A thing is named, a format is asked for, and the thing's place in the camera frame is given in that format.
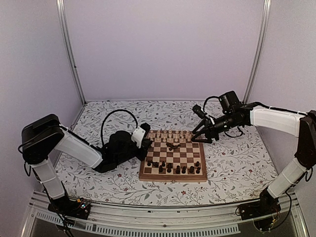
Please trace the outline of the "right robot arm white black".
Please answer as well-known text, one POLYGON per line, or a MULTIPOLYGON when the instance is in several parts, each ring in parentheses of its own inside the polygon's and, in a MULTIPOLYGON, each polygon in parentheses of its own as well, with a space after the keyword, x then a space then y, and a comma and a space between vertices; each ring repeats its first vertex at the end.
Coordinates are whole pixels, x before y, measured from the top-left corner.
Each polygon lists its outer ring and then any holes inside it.
POLYGON ((209 115, 205 105, 193 106, 193 112, 201 121, 193 130, 192 140, 211 144, 232 128, 253 126, 259 129, 278 170, 278 177, 261 192, 262 199, 255 205, 259 215, 266 215, 274 208, 273 199, 296 186, 316 164, 316 112, 293 111, 261 102, 243 103, 234 91, 216 99, 223 113, 218 118, 209 115))

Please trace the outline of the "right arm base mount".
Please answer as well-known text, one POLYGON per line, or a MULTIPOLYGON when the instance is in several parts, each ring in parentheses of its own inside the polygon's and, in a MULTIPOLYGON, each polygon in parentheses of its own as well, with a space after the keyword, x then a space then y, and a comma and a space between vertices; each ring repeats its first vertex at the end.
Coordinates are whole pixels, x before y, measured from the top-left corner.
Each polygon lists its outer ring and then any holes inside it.
POLYGON ((273 198, 267 188, 265 188, 260 193, 258 201, 241 204, 237 207, 237 211, 242 220, 269 215, 267 218, 254 221, 254 226, 257 230, 266 232, 273 228, 274 223, 278 219, 281 207, 278 198, 273 198))

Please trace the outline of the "wooden chess board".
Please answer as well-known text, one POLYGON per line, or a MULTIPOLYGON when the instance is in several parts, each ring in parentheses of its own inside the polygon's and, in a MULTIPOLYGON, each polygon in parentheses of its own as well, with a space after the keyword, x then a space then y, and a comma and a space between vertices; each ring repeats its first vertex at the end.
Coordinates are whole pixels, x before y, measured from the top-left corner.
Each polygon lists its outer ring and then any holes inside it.
POLYGON ((139 171, 139 180, 153 182, 205 182, 207 181, 205 152, 202 143, 187 142, 173 143, 180 144, 181 147, 170 151, 166 146, 166 142, 154 142, 148 149, 148 154, 144 161, 141 162, 139 171), (151 166, 147 166, 147 162, 151 161, 151 166), (165 162, 163 172, 159 173, 158 168, 154 167, 153 162, 165 162), (199 161, 200 173, 196 173, 196 162, 199 161), (167 165, 172 163, 171 173, 167 173, 167 165), (180 166, 180 173, 176 174, 177 166, 180 166), (186 173, 182 173, 182 168, 186 167, 186 173), (194 174, 189 173, 191 166, 195 167, 194 174))

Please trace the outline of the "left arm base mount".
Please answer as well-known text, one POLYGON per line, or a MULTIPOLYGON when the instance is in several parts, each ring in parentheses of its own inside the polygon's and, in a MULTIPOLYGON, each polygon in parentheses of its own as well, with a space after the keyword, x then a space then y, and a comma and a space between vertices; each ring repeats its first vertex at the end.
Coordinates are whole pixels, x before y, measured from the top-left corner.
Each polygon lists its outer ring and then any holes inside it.
POLYGON ((91 210, 91 202, 82 197, 71 200, 68 196, 50 199, 48 210, 60 215, 87 220, 91 210))

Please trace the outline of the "dark piece placed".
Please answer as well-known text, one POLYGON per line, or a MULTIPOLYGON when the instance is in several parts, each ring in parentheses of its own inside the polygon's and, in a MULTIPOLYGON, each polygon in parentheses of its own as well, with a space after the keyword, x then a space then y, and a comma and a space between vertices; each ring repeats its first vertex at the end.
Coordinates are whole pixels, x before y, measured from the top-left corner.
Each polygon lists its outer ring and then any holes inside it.
POLYGON ((171 170, 172 170, 172 163, 169 163, 168 165, 167 165, 167 173, 171 173, 171 170))

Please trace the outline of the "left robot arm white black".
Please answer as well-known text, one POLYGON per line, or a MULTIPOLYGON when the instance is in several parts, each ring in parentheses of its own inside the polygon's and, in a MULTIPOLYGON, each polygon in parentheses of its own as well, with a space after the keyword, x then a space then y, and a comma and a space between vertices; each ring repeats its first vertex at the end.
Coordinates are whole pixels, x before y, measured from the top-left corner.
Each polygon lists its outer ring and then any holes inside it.
POLYGON ((52 151, 75 158, 98 173, 106 173, 131 158, 143 161, 152 144, 147 138, 150 129, 148 123, 142 123, 133 132, 119 130, 98 147, 62 125, 57 115, 49 114, 22 129, 18 150, 54 200, 54 206, 62 214, 70 214, 73 203, 65 197, 66 190, 49 161, 52 151))

